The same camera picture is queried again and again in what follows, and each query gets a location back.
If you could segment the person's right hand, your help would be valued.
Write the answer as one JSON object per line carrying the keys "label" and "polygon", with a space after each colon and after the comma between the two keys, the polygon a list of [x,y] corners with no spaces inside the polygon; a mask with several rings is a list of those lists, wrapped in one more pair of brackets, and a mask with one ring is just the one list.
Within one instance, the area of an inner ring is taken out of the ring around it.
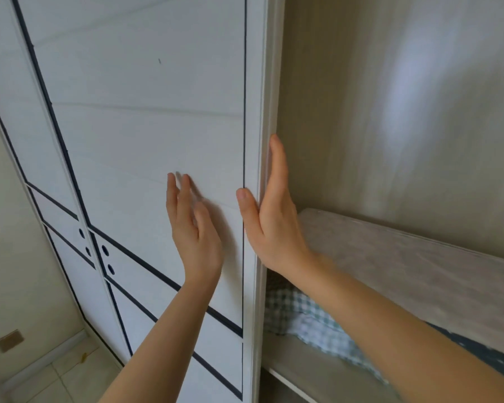
{"label": "person's right hand", "polygon": [[253,248],[268,269],[294,280],[314,256],[299,225],[289,191],[289,169],[284,146],[277,135],[269,139],[271,171],[258,209],[263,231],[260,248]]}

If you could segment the person's left hand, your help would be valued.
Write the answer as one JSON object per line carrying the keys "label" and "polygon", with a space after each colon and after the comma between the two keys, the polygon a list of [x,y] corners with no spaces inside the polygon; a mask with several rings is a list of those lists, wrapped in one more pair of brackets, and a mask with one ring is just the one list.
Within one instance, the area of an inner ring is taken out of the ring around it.
{"label": "person's left hand", "polygon": [[222,242],[216,229],[215,236],[206,241],[199,239],[193,212],[198,201],[201,200],[195,198],[188,175],[182,176],[178,187],[175,174],[168,173],[166,209],[172,239],[183,263],[185,283],[214,291],[223,265]]}

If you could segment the white wardrobe door wide panel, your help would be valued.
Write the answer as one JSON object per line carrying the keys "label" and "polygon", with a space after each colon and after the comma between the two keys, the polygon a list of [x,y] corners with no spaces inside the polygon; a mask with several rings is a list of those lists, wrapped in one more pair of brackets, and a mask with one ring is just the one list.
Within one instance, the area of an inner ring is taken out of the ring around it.
{"label": "white wardrobe door wide panel", "polygon": [[185,403],[259,398],[262,269],[235,193],[264,182],[271,1],[12,0],[129,356],[184,284],[167,174],[211,213],[225,262]]}

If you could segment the person's right forearm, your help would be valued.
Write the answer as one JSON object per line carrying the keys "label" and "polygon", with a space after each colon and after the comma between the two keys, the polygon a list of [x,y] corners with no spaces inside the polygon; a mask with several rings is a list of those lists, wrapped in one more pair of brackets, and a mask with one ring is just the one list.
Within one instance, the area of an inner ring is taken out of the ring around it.
{"label": "person's right forearm", "polygon": [[405,402],[504,403],[504,376],[325,257],[264,265],[328,312]]}

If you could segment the person's left forearm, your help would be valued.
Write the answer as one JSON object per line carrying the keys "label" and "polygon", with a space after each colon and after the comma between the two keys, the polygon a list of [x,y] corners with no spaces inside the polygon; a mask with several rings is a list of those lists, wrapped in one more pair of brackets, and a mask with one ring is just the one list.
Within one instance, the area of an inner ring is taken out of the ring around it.
{"label": "person's left forearm", "polygon": [[218,279],[186,278],[98,403],[176,403]]}

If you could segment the green checked cloth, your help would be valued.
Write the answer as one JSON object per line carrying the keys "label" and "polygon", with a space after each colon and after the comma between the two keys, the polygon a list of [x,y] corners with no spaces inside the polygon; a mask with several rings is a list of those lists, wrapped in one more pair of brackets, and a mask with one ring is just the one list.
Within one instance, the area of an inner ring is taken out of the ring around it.
{"label": "green checked cloth", "polygon": [[266,286],[264,330],[279,336],[294,336],[323,353],[343,359],[389,382],[371,363],[354,340],[304,292],[284,280]]}

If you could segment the beige wardrobe body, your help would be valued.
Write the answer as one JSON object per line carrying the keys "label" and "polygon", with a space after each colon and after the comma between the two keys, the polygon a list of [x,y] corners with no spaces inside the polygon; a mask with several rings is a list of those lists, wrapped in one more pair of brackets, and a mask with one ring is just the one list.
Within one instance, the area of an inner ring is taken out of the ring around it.
{"label": "beige wardrobe body", "polygon": [[285,0],[297,210],[504,259],[504,0]]}

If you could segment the grey folded mattress pad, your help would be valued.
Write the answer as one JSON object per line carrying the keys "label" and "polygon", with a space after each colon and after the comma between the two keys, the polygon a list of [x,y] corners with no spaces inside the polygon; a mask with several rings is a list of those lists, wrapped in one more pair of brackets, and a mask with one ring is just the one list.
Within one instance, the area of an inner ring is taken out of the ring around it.
{"label": "grey folded mattress pad", "polygon": [[504,353],[504,259],[312,208],[309,247],[416,317]]}

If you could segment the white baseboard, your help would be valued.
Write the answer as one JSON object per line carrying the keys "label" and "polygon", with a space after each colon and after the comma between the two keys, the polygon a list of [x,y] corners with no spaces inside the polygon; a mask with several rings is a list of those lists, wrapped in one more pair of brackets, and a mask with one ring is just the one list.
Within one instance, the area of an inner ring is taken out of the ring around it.
{"label": "white baseboard", "polygon": [[16,387],[20,386],[22,383],[42,371],[46,366],[51,365],[56,359],[61,358],[76,345],[81,343],[87,338],[87,332],[85,329],[78,332],[71,338],[67,339],[59,346],[52,349],[47,354],[43,355],[41,358],[34,361],[32,364],[28,365],[20,372],[4,381],[1,385],[1,390],[5,393],[11,392]]}

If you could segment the white wardrobe door narrow panel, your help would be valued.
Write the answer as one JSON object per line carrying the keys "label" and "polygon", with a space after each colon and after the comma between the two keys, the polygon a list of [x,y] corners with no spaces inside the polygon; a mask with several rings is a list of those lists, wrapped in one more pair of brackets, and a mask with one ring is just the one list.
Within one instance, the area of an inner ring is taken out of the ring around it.
{"label": "white wardrobe door narrow panel", "polygon": [[12,0],[0,0],[0,127],[84,325],[131,357]]}

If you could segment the dark blue cloth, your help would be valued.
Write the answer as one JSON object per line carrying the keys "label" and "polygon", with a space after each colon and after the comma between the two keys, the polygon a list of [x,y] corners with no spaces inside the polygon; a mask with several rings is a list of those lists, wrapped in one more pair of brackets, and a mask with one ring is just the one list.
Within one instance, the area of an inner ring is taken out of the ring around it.
{"label": "dark blue cloth", "polygon": [[426,322],[427,325],[434,328],[436,331],[440,332],[451,341],[456,343],[457,345],[464,348],[466,351],[470,352],[472,355],[477,357],[477,359],[486,363],[488,366],[495,369],[497,372],[501,373],[504,376],[504,353],[500,352],[496,349],[483,345],[479,342],[476,342],[472,339],[466,338],[454,332],[450,332],[444,328],[441,328],[437,325],[433,325],[429,322]]}

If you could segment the gold wall socket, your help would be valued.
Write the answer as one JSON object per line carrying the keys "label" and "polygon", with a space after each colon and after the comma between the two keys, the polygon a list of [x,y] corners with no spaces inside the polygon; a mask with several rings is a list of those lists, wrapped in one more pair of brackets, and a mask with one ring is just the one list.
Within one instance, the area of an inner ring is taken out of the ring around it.
{"label": "gold wall socket", "polygon": [[16,329],[13,332],[0,338],[0,352],[6,353],[14,347],[20,345],[25,340],[20,330]]}

